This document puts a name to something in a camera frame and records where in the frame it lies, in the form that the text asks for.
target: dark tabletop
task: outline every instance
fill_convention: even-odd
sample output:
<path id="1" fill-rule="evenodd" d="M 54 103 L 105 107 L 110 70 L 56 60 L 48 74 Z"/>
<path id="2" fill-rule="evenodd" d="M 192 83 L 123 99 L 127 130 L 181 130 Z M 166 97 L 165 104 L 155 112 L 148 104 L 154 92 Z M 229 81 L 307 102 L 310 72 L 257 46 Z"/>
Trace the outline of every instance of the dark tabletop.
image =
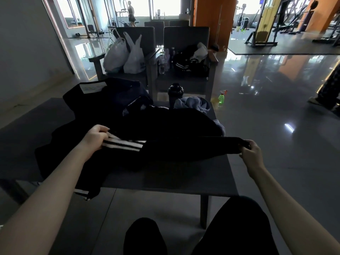
<path id="1" fill-rule="evenodd" d="M 156 102 L 157 106 L 167 104 Z M 213 108 L 208 116 L 216 119 Z M 73 112 L 62 98 L 51 98 L 0 129 L 0 179 L 42 181 L 34 150 L 48 144 L 51 133 L 73 119 Z M 149 162 L 138 171 L 115 168 L 103 187 L 226 197 L 238 195 L 227 155 L 198 162 Z"/>

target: shaker bottle lid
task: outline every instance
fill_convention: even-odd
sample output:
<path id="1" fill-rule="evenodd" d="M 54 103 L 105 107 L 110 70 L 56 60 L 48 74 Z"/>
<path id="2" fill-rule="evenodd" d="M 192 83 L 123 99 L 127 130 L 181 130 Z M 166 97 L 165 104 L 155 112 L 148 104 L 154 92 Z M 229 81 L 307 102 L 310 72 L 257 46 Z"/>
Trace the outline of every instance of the shaker bottle lid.
<path id="1" fill-rule="evenodd" d="M 172 85 L 168 89 L 168 93 L 171 93 L 171 94 L 183 94 L 184 93 L 184 89 L 180 86 L 179 83 L 172 83 Z"/>

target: hand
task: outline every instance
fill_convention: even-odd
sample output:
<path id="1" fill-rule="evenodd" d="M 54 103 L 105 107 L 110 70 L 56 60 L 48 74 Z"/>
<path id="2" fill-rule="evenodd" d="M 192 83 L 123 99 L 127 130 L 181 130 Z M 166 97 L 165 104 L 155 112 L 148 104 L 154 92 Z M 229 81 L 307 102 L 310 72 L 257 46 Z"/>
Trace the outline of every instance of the hand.
<path id="1" fill-rule="evenodd" d="M 103 125 L 93 126 L 84 136 L 84 138 L 77 145 L 81 152 L 84 153 L 86 161 L 92 156 L 94 152 L 100 150 L 103 140 L 108 139 L 107 131 L 109 128 Z"/>
<path id="2" fill-rule="evenodd" d="M 265 170 L 265 165 L 263 164 L 262 152 L 260 147 L 253 140 L 247 140 L 249 142 L 251 150 L 239 145 L 241 154 L 240 158 L 247 166 L 248 174 L 254 179 L 255 174 L 260 170 Z"/>

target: baseboard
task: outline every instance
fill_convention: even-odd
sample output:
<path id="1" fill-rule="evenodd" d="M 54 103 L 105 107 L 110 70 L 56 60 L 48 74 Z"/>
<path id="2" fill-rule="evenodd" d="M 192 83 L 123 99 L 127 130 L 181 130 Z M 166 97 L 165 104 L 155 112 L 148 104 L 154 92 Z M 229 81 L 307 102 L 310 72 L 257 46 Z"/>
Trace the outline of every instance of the baseboard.
<path id="1" fill-rule="evenodd" d="M 73 76 L 72 72 L 68 71 L 65 73 L 59 73 L 57 75 L 54 75 L 51 77 L 48 81 L 42 82 L 38 84 L 37 86 L 33 87 L 32 89 L 25 91 L 23 93 L 20 93 L 4 102 L 0 103 L 0 114 L 3 112 L 8 111 L 9 109 L 19 105 L 20 103 L 24 102 L 25 100 L 28 100 L 41 92 L 45 91 L 46 89 L 57 85 L 58 83 L 61 83 L 62 81 L 65 81 L 66 79 Z"/>

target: chair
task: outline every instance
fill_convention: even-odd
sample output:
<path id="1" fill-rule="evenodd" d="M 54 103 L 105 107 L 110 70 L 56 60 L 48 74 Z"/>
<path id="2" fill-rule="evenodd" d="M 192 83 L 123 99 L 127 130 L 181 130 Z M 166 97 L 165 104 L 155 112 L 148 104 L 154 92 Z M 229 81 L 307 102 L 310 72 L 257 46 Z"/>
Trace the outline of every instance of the chair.
<path id="1" fill-rule="evenodd" d="M 148 62 L 149 59 L 153 57 L 153 55 L 155 55 L 157 51 L 159 50 L 159 49 L 156 49 L 155 29 L 153 27 L 118 27 L 117 32 L 122 38 L 125 38 L 123 33 L 127 32 L 134 43 L 139 38 L 139 36 L 142 35 L 140 47 L 143 50 L 146 65 L 150 66 L 150 63 Z M 105 73 L 103 74 L 103 69 L 102 69 L 100 60 L 103 59 L 104 56 L 105 56 L 105 53 L 99 56 L 93 57 L 93 58 L 89 58 L 89 61 L 94 63 L 95 65 L 98 80 L 104 80 L 108 77 L 123 78 L 126 80 L 140 81 L 145 86 L 145 88 L 147 88 L 148 82 L 149 82 L 149 76 L 147 72 L 150 71 L 150 69 L 146 68 L 145 71 L 142 71 L 141 73 L 137 73 L 137 74 L 128 74 L 128 73 Z"/>
<path id="2" fill-rule="evenodd" d="M 181 51 L 187 46 L 202 42 L 208 46 L 209 27 L 165 27 L 164 28 L 164 48 Z M 150 63 L 157 63 L 159 52 L 151 59 Z M 165 74 L 158 75 L 157 68 L 150 67 L 149 94 L 157 100 L 158 92 L 167 92 L 172 83 L 179 83 L 184 88 L 184 93 L 205 95 L 206 100 L 210 101 L 212 87 L 214 84 L 216 66 L 218 60 L 212 51 L 208 51 L 207 64 L 209 67 L 208 77 L 195 77 L 185 75 L 179 77 L 174 69 L 170 69 Z"/>
<path id="3" fill-rule="evenodd" d="M 169 21 L 170 27 L 189 27 L 188 20 L 171 20 Z"/>
<path id="4" fill-rule="evenodd" d="M 155 28 L 156 45 L 162 46 L 164 43 L 164 21 L 146 21 L 144 26 Z"/>

